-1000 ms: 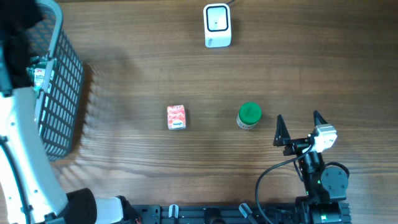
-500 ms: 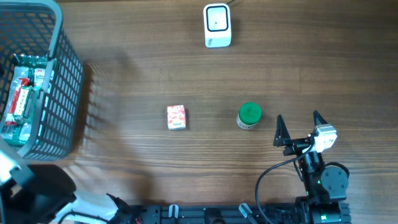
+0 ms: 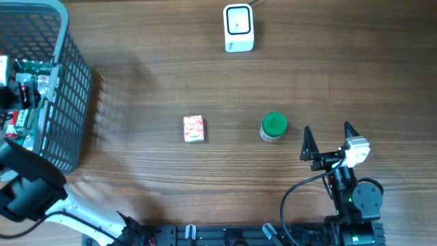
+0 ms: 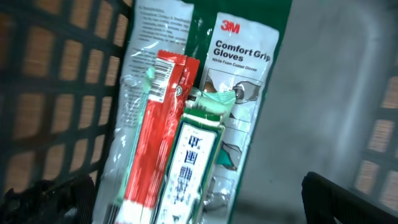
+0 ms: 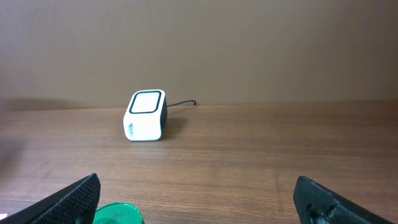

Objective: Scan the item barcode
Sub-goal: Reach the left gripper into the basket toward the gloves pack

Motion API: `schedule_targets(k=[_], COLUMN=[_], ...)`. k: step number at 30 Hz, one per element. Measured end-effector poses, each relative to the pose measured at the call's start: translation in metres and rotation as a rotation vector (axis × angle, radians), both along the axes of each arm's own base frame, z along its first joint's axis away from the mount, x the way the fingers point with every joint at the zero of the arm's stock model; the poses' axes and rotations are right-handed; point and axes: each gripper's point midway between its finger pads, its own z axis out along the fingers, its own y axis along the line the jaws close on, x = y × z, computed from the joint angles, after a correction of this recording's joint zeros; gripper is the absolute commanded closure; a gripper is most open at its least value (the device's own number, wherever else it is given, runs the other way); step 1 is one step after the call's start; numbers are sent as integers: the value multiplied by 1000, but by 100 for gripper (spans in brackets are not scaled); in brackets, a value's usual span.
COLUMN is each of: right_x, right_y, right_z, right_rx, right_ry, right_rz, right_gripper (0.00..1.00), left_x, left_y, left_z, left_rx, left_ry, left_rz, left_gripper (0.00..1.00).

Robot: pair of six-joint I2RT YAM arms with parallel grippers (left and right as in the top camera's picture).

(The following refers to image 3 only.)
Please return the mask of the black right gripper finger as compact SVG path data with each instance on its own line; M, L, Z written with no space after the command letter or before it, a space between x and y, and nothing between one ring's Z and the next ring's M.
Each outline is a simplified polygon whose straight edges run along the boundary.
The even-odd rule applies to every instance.
M319 150L309 126L304 128L304 139L300 152L301 161L313 161L319 157Z
M348 121L344 122L344 132L346 139L360 136L360 134L353 128L353 126Z

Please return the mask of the green 3M sponge package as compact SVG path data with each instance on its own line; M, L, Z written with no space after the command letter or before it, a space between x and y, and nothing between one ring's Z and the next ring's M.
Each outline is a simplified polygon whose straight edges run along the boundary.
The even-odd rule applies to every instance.
M10 59L10 70L9 70L9 83L11 82L33 82L38 92L41 95L41 101L35 109L31 110L31 116L27 127L29 131L25 133L22 137L9 138L6 137L6 110L1 110L1 132L2 134L11 139L13 142L24 147L27 150L32 151L35 145L35 139L37 134L38 120L40 117L41 108L44 104L44 99L46 98L49 81L51 78L52 65L44 61L31 61L27 59Z

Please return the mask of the green lid white jar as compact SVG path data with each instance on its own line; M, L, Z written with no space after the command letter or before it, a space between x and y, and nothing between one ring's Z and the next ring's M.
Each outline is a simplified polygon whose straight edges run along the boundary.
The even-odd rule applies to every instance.
M278 142L287 130L287 118L279 112L268 113L262 120L259 133L264 141Z

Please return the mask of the red and white tissue pack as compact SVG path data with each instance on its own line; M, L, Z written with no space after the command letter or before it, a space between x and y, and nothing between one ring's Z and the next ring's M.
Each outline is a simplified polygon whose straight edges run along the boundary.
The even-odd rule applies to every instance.
M204 124L201 115L184 116L183 127L186 143L204 141Z

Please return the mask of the red stick packet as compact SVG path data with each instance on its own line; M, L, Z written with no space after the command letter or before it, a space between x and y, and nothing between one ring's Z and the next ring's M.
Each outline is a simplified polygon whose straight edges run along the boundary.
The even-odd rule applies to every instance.
M6 110L6 137L9 138L16 138L16 137L22 137L22 135L19 135L15 130L14 130L14 125L16 123L17 120L17 116L18 116L18 112L20 110Z

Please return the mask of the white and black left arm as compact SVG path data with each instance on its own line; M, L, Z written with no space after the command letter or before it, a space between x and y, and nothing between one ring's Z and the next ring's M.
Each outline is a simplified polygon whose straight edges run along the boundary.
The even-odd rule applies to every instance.
M145 234L137 221L105 210L75 193L49 161L8 138L1 138L1 167L17 175L1 188L1 215L10 221L60 223L99 245L140 245Z

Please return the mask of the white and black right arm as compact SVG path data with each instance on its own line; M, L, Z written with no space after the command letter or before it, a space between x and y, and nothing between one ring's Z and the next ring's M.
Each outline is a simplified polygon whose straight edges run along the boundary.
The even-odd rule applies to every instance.
M375 221L380 219L384 189L371 178L356 178L354 168L365 162L370 144L349 122L345 141L336 151L321 153L309 126L304 129L300 160L311 161L311 170L322 178L334 202L336 214L324 219L325 245L377 245Z

